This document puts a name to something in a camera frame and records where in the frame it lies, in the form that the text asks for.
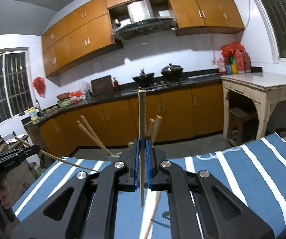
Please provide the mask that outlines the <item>person left hand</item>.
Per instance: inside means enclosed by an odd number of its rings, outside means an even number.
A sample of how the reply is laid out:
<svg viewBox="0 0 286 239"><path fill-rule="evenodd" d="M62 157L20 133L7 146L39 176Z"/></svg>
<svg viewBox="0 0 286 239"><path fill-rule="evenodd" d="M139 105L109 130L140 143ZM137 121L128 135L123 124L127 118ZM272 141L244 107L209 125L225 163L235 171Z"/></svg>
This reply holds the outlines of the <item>person left hand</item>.
<svg viewBox="0 0 286 239"><path fill-rule="evenodd" d="M2 188L0 189L0 201L1 205L5 209L10 209L13 206L12 192L10 191L7 176L4 176L2 180Z"/></svg>

